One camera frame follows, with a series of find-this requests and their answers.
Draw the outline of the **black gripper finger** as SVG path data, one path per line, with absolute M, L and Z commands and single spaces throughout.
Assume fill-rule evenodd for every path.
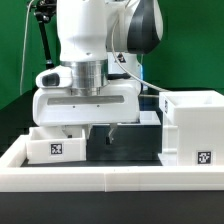
M 106 144 L 107 145 L 111 145 L 112 144 L 112 142 L 114 140 L 113 136 L 114 136 L 114 134 L 115 134 L 115 132 L 117 130 L 117 126 L 118 125 L 116 123 L 110 124 L 110 130 L 108 132 L 108 135 L 106 136 Z
M 63 126 L 62 131 L 68 138 L 81 138 L 82 137 L 82 127 L 81 126 Z

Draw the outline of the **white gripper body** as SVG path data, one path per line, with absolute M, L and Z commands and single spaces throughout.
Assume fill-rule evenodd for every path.
M 136 122 L 140 116 L 135 80 L 112 80 L 97 96 L 75 96 L 70 89 L 39 89 L 33 98 L 38 126 Z

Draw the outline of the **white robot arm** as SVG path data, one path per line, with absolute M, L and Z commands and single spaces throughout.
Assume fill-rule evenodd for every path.
M 161 41 L 158 0 L 58 0 L 60 65 L 36 77 L 33 119 L 42 139 L 89 137 L 94 124 L 139 120 L 137 56 Z

